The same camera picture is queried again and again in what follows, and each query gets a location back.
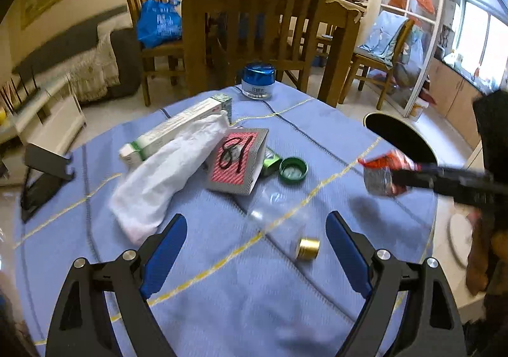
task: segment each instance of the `red label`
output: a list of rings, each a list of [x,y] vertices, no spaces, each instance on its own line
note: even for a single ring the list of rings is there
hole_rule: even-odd
[[[247,168],[249,150],[258,133],[230,133],[219,148],[213,163],[211,180],[231,185],[242,185]]]

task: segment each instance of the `metal screw head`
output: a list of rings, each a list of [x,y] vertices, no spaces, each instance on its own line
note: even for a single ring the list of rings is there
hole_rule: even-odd
[[[390,259],[391,255],[387,250],[378,250],[377,252],[378,258],[384,261]]]
[[[86,264],[86,260],[84,258],[78,258],[74,261],[75,268],[81,268]]]
[[[439,261],[436,260],[435,258],[427,258],[427,265],[431,268],[438,268],[438,265],[439,265]]]
[[[122,254],[122,258],[125,261],[130,261],[134,258],[136,258],[136,252],[134,250],[127,250]]]

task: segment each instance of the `wooden dining table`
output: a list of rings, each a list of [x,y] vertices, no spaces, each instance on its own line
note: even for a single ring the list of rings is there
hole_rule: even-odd
[[[245,13],[248,13],[250,8],[248,2],[240,5],[245,9]],[[301,8],[301,1],[295,0],[292,15],[298,16]],[[227,10],[228,0],[182,0],[185,77],[192,95],[209,89],[206,71],[207,14]],[[346,0],[326,0],[318,12],[321,23],[336,26],[317,97],[332,107],[337,105],[344,85],[360,28],[360,19],[365,10]],[[279,11],[280,14],[284,12],[284,0],[276,8],[276,13]]]

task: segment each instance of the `toothpaste box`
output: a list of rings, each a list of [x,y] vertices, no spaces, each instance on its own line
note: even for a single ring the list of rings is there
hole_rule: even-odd
[[[231,123],[231,96],[219,93],[176,114],[165,122],[121,147],[119,154],[129,168],[136,168],[161,147],[173,140],[185,125],[225,110]]]

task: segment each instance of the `tablecloth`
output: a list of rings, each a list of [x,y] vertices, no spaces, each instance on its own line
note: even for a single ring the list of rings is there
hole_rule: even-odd
[[[268,146],[283,157],[303,158],[309,172],[299,186],[284,185],[273,175],[260,179],[250,196],[238,197],[204,189],[206,170],[198,169],[169,202],[161,224],[163,229],[179,212],[189,229],[166,282],[149,305],[179,357],[332,357],[364,300],[351,289],[326,238],[327,214],[338,210],[374,247],[420,262],[432,250],[437,199],[426,190],[396,199],[369,195],[356,159],[380,155],[392,146],[336,109],[279,83],[266,101],[247,99],[238,87],[223,92],[233,97],[235,126],[268,128]],[[136,248],[108,209],[111,193],[126,175],[119,148],[214,93],[172,104],[92,139],[72,152],[75,179],[26,225],[17,214],[16,283],[41,355],[74,259],[109,261]],[[273,210],[279,226],[263,234],[248,212],[267,189],[278,191],[283,202]],[[286,206],[293,207],[293,215],[279,215]],[[297,233],[321,240],[313,262],[294,262]],[[124,356],[134,356],[110,293],[107,302]],[[402,310],[400,296],[382,353],[395,338]]]

